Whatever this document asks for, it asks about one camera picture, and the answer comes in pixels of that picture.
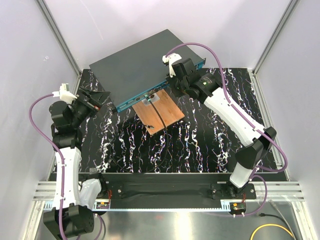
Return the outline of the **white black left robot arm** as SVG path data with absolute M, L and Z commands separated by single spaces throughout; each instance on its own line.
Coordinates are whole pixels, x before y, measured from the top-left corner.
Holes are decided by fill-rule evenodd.
M 66 240 L 94 230 L 95 201 L 110 193 L 100 173 L 91 173 L 79 182 L 83 140 L 80 126 L 97 114 L 110 93 L 81 88 L 74 95 L 62 85 L 53 95 L 60 99 L 49 107 L 53 121 L 49 142 L 55 150 L 56 188 L 52 209 L 44 213 L 43 223 L 57 240 Z

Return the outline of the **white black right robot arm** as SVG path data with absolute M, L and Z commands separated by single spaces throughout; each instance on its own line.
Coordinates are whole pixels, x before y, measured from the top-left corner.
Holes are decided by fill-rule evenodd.
M 235 154 L 236 166 L 227 185 L 228 195 L 239 198 L 245 192 L 245 185 L 252 179 L 257 163 L 272 147 L 276 137 L 273 127 L 264 127 L 246 113 L 224 92 L 223 84 L 213 74 L 197 69 L 190 58 L 173 53 L 163 56 L 168 66 L 167 80 L 176 97 L 188 95 L 216 113 L 236 134 L 243 147 Z

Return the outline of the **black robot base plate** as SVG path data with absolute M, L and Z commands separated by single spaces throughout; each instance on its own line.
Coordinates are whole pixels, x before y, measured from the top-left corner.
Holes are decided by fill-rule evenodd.
M 103 173 L 102 177 L 102 190 L 93 199 L 110 199 L 115 201 L 117 207 L 214 207 L 218 205 L 218 201 L 241 202 L 257 198 L 252 183 L 231 189 L 229 174 Z

